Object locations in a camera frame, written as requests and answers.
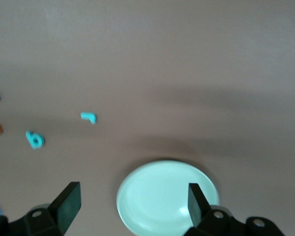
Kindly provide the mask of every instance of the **round turquoise plate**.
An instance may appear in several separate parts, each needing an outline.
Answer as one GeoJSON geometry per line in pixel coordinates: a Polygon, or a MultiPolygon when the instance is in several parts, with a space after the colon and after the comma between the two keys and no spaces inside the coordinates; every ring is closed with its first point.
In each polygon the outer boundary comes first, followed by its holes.
{"type": "Polygon", "coordinates": [[[210,205],[219,205],[212,181],[197,168],[179,161],[145,164],[122,182],[117,208],[137,236],[183,236],[193,227],[188,211],[189,183],[197,183],[210,205]]]}

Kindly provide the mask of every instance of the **gray surface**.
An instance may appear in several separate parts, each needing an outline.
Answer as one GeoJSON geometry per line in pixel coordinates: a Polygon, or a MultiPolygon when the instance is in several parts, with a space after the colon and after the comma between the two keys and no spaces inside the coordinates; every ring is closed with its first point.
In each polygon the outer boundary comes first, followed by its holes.
{"type": "Polygon", "coordinates": [[[10,220],[80,181],[67,235],[130,236],[118,186],[172,157],[295,236],[295,0],[0,1],[0,93],[10,220]]]}

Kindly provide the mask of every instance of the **plate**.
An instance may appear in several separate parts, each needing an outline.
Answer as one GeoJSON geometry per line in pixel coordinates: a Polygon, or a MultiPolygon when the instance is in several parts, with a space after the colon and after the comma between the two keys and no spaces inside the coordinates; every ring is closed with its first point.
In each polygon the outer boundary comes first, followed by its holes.
{"type": "Polygon", "coordinates": [[[136,236],[183,236],[193,227],[188,211],[189,183],[197,183],[210,205],[219,205],[212,181],[179,161],[155,161],[131,172],[117,194],[118,213],[136,236]]]}

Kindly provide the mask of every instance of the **mint green plate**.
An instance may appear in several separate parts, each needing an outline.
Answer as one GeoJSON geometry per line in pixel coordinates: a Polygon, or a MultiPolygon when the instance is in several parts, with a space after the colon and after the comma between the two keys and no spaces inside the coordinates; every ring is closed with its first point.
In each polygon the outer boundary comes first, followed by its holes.
{"type": "Polygon", "coordinates": [[[193,227],[188,186],[197,183],[210,205],[219,205],[212,181],[197,168],[179,161],[155,161],[131,172],[117,194],[126,227],[137,236],[183,236],[193,227]]]}

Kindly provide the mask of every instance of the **screw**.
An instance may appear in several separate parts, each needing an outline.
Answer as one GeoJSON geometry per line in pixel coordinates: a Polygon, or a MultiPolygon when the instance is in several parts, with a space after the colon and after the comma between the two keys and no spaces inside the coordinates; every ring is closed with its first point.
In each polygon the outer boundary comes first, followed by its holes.
{"type": "Polygon", "coordinates": [[[215,216],[216,218],[218,218],[218,219],[222,219],[222,218],[224,218],[223,213],[220,212],[220,211],[215,211],[215,212],[214,212],[214,216],[215,216]]]}
{"type": "Polygon", "coordinates": [[[261,219],[254,219],[254,224],[258,227],[264,227],[266,224],[261,219]]]}
{"type": "Polygon", "coordinates": [[[41,211],[35,211],[33,214],[32,214],[32,217],[38,217],[41,215],[41,211]]]}

